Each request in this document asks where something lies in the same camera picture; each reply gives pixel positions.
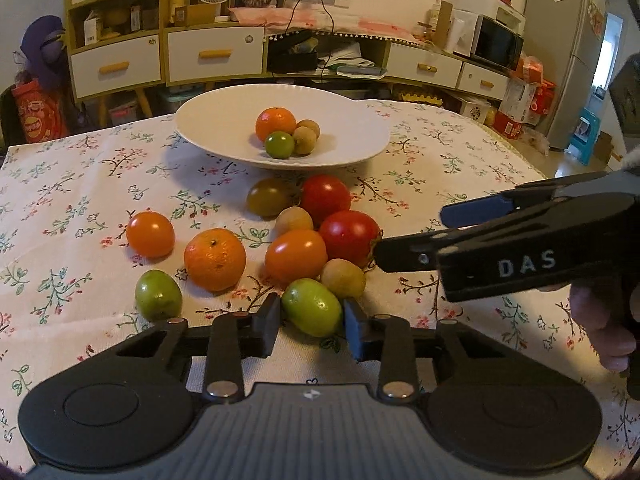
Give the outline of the person's right hand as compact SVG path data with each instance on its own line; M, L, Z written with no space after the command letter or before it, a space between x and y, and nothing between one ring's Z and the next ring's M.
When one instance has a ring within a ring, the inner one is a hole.
M611 372L623 373L639 339L622 322L629 313L639 322L639 280L624 278L580 280L570 285L570 314L587 333L600 363Z

